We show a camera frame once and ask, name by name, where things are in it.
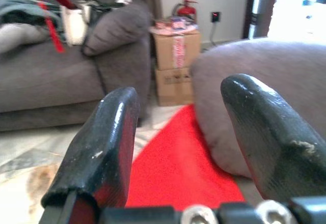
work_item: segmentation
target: electrical outlet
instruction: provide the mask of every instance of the electrical outlet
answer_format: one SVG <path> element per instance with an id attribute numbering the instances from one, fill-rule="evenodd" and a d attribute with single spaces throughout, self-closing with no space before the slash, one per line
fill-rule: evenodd
<path id="1" fill-rule="evenodd" d="M 211 13 L 211 22 L 219 22 L 221 19 L 221 13 L 220 12 L 212 12 Z"/>

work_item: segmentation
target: stacked cardboard boxes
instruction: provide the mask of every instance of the stacked cardboard boxes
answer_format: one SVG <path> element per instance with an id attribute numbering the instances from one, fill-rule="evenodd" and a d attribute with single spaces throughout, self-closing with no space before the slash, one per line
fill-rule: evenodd
<path id="1" fill-rule="evenodd" d="M 160 106 L 193 103 L 189 67 L 200 53 L 200 33 L 182 36 L 154 35 L 156 44 L 156 84 Z"/>

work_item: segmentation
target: metal bolt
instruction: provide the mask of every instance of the metal bolt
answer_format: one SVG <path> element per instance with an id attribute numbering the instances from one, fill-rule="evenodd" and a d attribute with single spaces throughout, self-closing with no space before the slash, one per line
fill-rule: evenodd
<path id="1" fill-rule="evenodd" d="M 180 224 L 219 224 L 219 221 L 207 206 L 192 205 L 182 213 Z"/>
<path id="2" fill-rule="evenodd" d="M 265 224 L 298 224 L 292 213 L 274 200 L 261 202 L 256 211 Z"/>

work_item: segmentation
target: red carpet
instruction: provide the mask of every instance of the red carpet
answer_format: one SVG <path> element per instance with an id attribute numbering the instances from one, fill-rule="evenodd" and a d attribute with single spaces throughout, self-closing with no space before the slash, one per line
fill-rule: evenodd
<path id="1" fill-rule="evenodd" d="M 232 177 L 210 158 L 192 105 L 181 109 L 147 145 L 131 170 L 127 206 L 192 204 L 218 207 L 244 201 Z"/>

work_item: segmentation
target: red fire extinguisher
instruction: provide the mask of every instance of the red fire extinguisher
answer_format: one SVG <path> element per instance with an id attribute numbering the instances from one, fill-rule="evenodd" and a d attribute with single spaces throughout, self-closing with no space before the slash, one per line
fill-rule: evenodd
<path id="1" fill-rule="evenodd" d="M 175 14 L 176 9 L 178 9 L 180 6 L 183 6 L 182 8 L 177 10 L 178 16 L 184 16 L 192 19 L 194 23 L 197 23 L 197 11 L 194 7 L 189 6 L 190 3 L 198 3 L 190 0 L 183 0 L 182 4 L 178 4 L 173 11 L 173 15 Z"/>

